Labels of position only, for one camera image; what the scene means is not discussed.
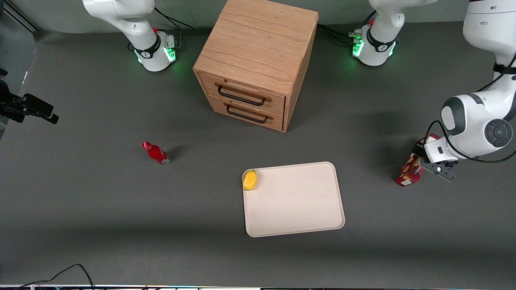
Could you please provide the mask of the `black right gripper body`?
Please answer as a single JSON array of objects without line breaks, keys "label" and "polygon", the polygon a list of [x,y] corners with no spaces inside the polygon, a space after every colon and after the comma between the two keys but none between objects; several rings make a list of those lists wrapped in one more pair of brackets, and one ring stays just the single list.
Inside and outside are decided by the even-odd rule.
[{"label": "black right gripper body", "polygon": [[22,123],[26,116],[44,119],[57,124],[59,116],[53,113],[54,107],[45,101],[26,93],[22,97],[12,93],[3,80],[0,81],[0,115]]}]

